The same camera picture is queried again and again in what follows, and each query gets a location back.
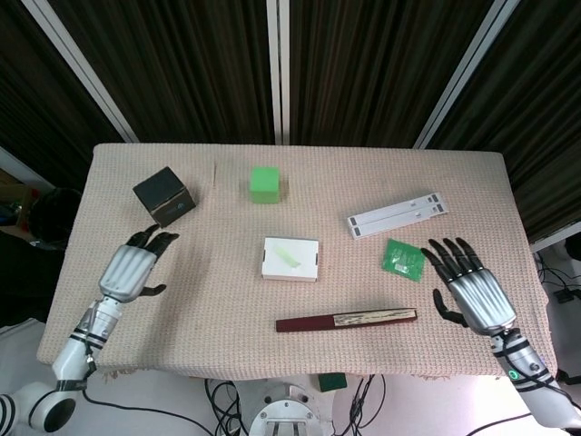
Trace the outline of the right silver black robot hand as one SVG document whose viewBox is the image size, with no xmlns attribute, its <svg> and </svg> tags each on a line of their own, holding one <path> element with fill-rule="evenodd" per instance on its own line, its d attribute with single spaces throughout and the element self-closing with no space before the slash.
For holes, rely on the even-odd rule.
<svg viewBox="0 0 581 436">
<path fill-rule="evenodd" d="M 458 307 L 456 312 L 451 311 L 441 291 L 435 289 L 432 298 L 440 317 L 481 336 L 493 337 L 511 330 L 517 319 L 515 308 L 474 249 L 461 238 L 440 242 L 430 239 L 428 243 L 430 247 L 421 252 Z"/>
</svg>

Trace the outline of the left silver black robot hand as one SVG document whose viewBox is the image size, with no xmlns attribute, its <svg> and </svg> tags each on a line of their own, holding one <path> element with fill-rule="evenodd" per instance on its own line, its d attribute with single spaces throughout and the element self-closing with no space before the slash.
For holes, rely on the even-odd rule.
<svg viewBox="0 0 581 436">
<path fill-rule="evenodd" d="M 128 303 L 143 296 L 157 296 L 167 285 L 160 283 L 147 286 L 149 275 L 171 243 L 180 237 L 178 233 L 161 232 L 154 224 L 146 230 L 135 233 L 115 252 L 106 267 L 99 288 L 104 297 L 120 303 Z"/>
</svg>

